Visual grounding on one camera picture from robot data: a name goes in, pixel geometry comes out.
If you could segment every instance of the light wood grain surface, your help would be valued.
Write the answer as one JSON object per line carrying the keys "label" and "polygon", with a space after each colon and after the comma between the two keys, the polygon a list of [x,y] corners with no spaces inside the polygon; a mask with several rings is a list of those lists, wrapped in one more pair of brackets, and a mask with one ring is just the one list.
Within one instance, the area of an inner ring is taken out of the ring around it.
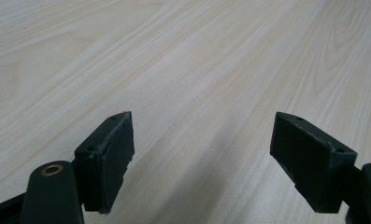
{"label": "light wood grain surface", "polygon": [[371,162],[371,0],[0,0],[0,202],[125,110],[134,160],[86,223],[344,223],[269,145],[283,111]]}

